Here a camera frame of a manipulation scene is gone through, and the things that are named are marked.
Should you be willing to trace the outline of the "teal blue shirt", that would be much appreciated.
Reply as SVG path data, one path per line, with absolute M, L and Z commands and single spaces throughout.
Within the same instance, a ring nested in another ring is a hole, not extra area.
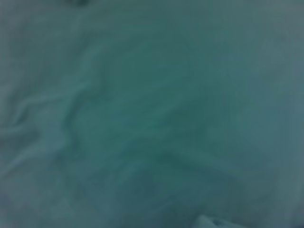
M 304 0 L 0 0 L 0 228 L 304 228 Z

